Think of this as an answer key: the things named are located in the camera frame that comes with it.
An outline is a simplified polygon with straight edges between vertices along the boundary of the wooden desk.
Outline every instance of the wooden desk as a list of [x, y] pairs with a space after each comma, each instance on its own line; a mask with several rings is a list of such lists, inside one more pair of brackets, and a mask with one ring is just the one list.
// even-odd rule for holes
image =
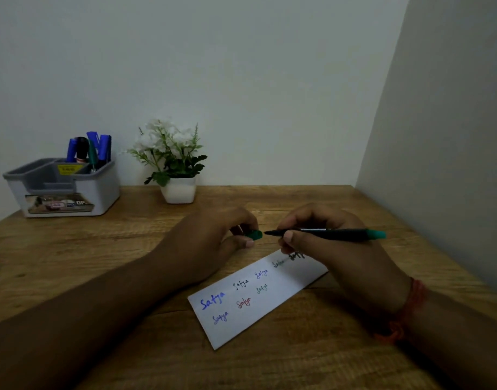
[[[408, 274], [497, 319], [497, 294], [352, 187], [245, 186], [199, 187], [191, 205], [167, 205], [156, 187], [126, 187], [101, 217], [10, 216], [0, 222], [0, 321], [143, 255], [196, 209], [242, 205], [268, 230], [312, 201], [387, 231], [384, 246]], [[77, 388], [441, 388], [427, 361], [370, 337], [365, 316], [330, 275], [214, 352], [187, 296], [277, 248], [275, 238], [265, 236], [203, 284], [162, 302]]]

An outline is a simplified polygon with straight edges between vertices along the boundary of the gray plastic organizer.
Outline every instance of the gray plastic organizer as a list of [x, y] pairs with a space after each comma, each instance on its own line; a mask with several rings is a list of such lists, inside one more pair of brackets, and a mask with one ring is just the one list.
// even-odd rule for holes
[[120, 197], [115, 161], [91, 165], [40, 158], [3, 174], [26, 217], [98, 216]]

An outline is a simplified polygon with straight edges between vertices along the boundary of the white flower pot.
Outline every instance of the white flower pot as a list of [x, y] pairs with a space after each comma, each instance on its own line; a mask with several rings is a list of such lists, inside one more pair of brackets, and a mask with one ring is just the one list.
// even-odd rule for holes
[[171, 178], [160, 190], [168, 204], [190, 204], [196, 194], [196, 177]]

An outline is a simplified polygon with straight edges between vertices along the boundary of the gray wall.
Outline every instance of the gray wall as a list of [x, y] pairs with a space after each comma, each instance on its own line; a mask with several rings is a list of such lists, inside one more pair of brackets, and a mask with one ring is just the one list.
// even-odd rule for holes
[[410, 0], [356, 186], [497, 289], [497, 0]]

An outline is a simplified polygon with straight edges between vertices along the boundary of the black marker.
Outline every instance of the black marker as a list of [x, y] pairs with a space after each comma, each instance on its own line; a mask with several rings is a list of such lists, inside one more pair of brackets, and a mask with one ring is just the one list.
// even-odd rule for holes
[[319, 238], [332, 241], [362, 242], [386, 237], [383, 231], [369, 230], [367, 228], [288, 228], [284, 230], [265, 231], [267, 236], [284, 236], [288, 230], [307, 232]]

